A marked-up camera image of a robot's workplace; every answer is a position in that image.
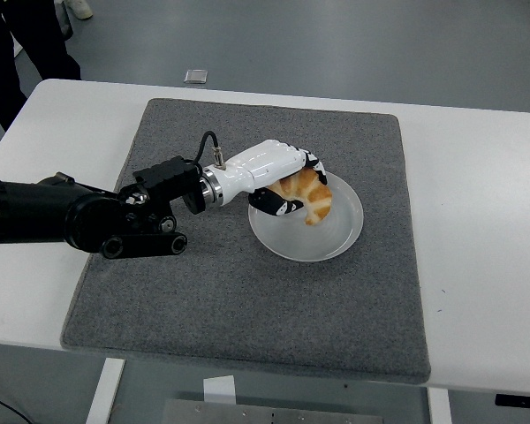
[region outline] metal plate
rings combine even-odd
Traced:
[[[186,71],[185,83],[186,84],[205,84],[208,71],[204,69],[189,69]]]
[[[382,417],[170,399],[162,424],[382,424]]]

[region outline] black cable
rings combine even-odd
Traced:
[[[202,152],[204,151],[204,147],[206,146],[206,141],[207,141],[208,137],[212,137],[212,141],[214,141],[214,147],[215,148],[218,147],[218,138],[216,137],[214,132],[206,131],[204,133],[204,135],[202,136],[201,145],[198,148],[198,155],[196,155],[196,157],[194,158],[193,164],[197,164],[198,161],[201,159]]]
[[[23,413],[19,412],[19,411],[16,411],[14,408],[12,408],[11,406],[5,404],[4,402],[2,402],[0,400],[0,405],[2,405],[3,407],[5,408],[8,408],[10,411],[12,411],[13,413],[16,413],[17,415],[19,415],[21,418],[24,419],[25,422],[27,422],[28,424],[32,424],[32,421],[30,421],[26,415],[24,415]]]

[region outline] white sticker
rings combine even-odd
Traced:
[[[233,375],[204,379],[204,402],[236,404],[236,384]]]

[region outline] black device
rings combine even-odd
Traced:
[[[175,156],[134,172],[136,182],[118,193],[61,172],[37,184],[0,181],[0,244],[64,240],[109,259],[181,254],[187,240],[170,202],[205,210],[200,175],[198,163]]]

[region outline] croissant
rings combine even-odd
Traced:
[[[332,192],[320,182],[312,168],[303,168],[296,174],[279,179],[268,189],[288,201],[301,201],[307,210],[306,225],[316,225],[331,209]]]

